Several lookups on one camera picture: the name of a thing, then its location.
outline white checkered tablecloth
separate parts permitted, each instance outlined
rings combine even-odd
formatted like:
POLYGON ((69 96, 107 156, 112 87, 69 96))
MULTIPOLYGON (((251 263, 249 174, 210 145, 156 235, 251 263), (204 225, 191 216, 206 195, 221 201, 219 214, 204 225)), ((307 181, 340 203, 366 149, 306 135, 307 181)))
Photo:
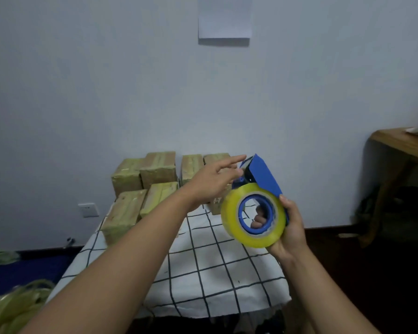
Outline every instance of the white checkered tablecloth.
MULTIPOLYGON (((254 218, 255 214, 255 205, 247 206, 243 217, 254 218)), ((99 226, 48 300, 106 247, 99 226)), ((212 215, 202 205, 181 225, 136 317, 216 317, 286 304, 290 299, 282 269, 266 249, 245 247, 234 240, 225 231, 221 216, 212 215)))

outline wooden desk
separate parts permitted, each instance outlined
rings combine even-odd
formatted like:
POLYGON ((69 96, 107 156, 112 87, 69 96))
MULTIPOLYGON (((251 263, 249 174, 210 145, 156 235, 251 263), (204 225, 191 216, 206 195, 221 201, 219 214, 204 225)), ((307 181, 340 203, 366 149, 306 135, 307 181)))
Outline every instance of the wooden desk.
POLYGON ((370 245, 378 234, 381 219, 384 215, 385 203, 396 194, 400 186, 404 185, 413 169, 418 164, 418 136, 405 132, 406 128, 389 128, 375 131, 370 139, 379 141, 408 155, 408 159, 396 166, 389 178, 382 183, 375 203, 375 209, 370 221, 369 230, 359 237, 362 247, 370 245))

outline hand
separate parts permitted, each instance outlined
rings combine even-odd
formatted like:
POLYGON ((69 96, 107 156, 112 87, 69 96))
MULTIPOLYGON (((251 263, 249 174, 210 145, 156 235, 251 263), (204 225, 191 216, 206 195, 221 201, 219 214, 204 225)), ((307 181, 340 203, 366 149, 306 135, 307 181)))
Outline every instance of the hand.
POLYGON ((240 178, 243 170, 237 169, 237 163, 245 159, 246 155, 229 157, 205 165, 199 170, 191 181, 181 188, 192 200, 192 208, 196 209, 199 205, 221 195, 229 183, 240 178))
MULTIPOLYGON (((283 195, 280 195, 279 200, 287 209, 290 220, 280 239, 267 247, 267 250, 277 260, 294 259, 301 252, 308 249, 304 223, 295 202, 285 198, 283 195)), ((257 206, 256 211, 257 215, 251 224, 252 228, 260 228, 266 223, 262 208, 257 206)))

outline wall socket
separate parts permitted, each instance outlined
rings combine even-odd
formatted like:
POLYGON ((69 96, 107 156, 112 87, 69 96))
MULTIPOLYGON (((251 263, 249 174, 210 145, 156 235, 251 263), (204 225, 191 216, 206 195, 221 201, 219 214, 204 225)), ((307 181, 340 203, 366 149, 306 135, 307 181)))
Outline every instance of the wall socket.
POLYGON ((79 210, 82 213, 82 217, 99 217, 98 208, 94 202, 87 202, 84 204, 78 204, 79 210))

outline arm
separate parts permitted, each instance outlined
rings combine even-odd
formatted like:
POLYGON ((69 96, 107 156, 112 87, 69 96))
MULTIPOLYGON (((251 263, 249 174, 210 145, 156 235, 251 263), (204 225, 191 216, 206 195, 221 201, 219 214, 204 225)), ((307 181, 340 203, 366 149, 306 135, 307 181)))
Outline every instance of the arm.
POLYGON ((230 157, 206 165, 65 286, 21 334, 124 333, 187 213, 241 176, 242 170, 235 168, 244 159, 230 157), (225 167, 232 169, 219 174, 225 167))
MULTIPOLYGON (((346 297, 305 239, 304 225, 296 204, 284 196, 280 202, 288 210, 290 223, 284 234, 268 251, 280 262, 299 297, 313 329, 319 334, 379 333, 346 297)), ((260 208, 251 227, 266 221, 260 208)))

